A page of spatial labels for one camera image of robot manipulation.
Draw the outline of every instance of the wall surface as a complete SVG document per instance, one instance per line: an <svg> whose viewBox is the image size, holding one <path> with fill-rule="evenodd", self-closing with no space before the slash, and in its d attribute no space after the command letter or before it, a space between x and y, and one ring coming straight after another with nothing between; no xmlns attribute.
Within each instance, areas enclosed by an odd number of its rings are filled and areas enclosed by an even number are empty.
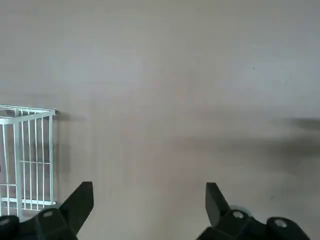
<svg viewBox="0 0 320 240"><path fill-rule="evenodd" d="M261 221L320 221L320 1L1 0L0 102L56 108L79 239L193 240L206 182Z"/></svg>

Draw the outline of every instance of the black plastic part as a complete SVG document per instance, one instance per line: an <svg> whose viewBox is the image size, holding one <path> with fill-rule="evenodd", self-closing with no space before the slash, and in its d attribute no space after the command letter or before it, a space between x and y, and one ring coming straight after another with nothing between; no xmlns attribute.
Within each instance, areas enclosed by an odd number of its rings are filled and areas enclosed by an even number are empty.
<svg viewBox="0 0 320 240"><path fill-rule="evenodd" d="M6 236L13 237L19 227L19 218L17 216L0 217L0 238Z"/></svg>
<svg viewBox="0 0 320 240"><path fill-rule="evenodd" d="M91 181L84 181L59 207L65 221L77 234L94 208L94 188Z"/></svg>
<svg viewBox="0 0 320 240"><path fill-rule="evenodd" d="M205 209L213 227L219 222L220 217L223 217L231 210L217 184L214 182L207 182L206 184Z"/></svg>
<svg viewBox="0 0 320 240"><path fill-rule="evenodd" d="M35 217L38 240L77 240L60 211L50 208Z"/></svg>
<svg viewBox="0 0 320 240"><path fill-rule="evenodd" d="M0 240L76 240L93 207L93 183L82 182L58 209L45 209L22 223L16 216L5 216L14 224L2 228L0 218Z"/></svg>
<svg viewBox="0 0 320 240"><path fill-rule="evenodd" d="M231 210L215 183L208 182L205 191L205 208L211 227L198 240L310 240L292 220L271 217L263 224L247 213ZM285 222L285 227L276 224Z"/></svg>
<svg viewBox="0 0 320 240"><path fill-rule="evenodd" d="M276 220L285 222L286 227L280 227L276 224ZM268 234L270 237L281 240L309 240L310 238L294 221L284 217L271 217L266 222Z"/></svg>

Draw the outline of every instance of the white wire rack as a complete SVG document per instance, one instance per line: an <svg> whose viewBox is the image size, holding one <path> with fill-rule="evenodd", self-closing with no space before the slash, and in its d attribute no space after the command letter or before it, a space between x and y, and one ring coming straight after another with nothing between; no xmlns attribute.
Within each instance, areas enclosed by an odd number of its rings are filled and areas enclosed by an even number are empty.
<svg viewBox="0 0 320 240"><path fill-rule="evenodd" d="M52 109L0 105L0 216L32 217L29 211L55 204L55 114Z"/></svg>

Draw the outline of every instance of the metal wire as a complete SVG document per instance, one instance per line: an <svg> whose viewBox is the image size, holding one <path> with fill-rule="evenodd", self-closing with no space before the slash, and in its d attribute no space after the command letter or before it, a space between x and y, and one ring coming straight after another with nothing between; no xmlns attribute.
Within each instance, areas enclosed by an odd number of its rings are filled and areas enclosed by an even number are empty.
<svg viewBox="0 0 320 240"><path fill-rule="evenodd" d="M3 208L7 208L7 214L10 215L11 209L16 209L17 215L22 217L22 210L40 211L46 205L55 204L54 202L54 171L53 171L53 115L54 110L29 108L21 106L0 105L0 111L5 113L5 116L0 117L0 125L2 125L3 138L3 155L5 166L5 182L0 182L0 216L3 214ZM45 149L45 118L48 117L48 155ZM34 121L34 129L32 129L31 121ZM27 123L28 147L25 146L25 124ZM11 136L6 125L13 126L13 136ZM11 154L11 144L14 149L14 156ZM41 148L42 160L39 159L39 149ZM10 172L10 162L14 160L13 169ZM29 183L28 183L28 168L29 165ZM46 176L45 165L49 167L49 176ZM42 170L42 177L39 177L39 172ZM14 183L10 183L10 179L14 177ZM29 194L27 196L27 185L29 185ZM6 195L2 194L2 187L6 187ZM46 199L46 188L50 187L50 199ZM12 195L10 188L15 189L15 196Z"/></svg>

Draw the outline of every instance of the gray wall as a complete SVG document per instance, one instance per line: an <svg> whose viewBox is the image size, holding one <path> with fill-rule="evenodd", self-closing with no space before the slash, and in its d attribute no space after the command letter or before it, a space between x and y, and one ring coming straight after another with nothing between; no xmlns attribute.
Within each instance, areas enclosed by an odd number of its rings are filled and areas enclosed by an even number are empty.
<svg viewBox="0 0 320 240"><path fill-rule="evenodd" d="M285 215L318 238L319 11L2 0L0 102L61 112L58 198L94 181L80 239L192 240L209 223L207 181L259 220Z"/></svg>

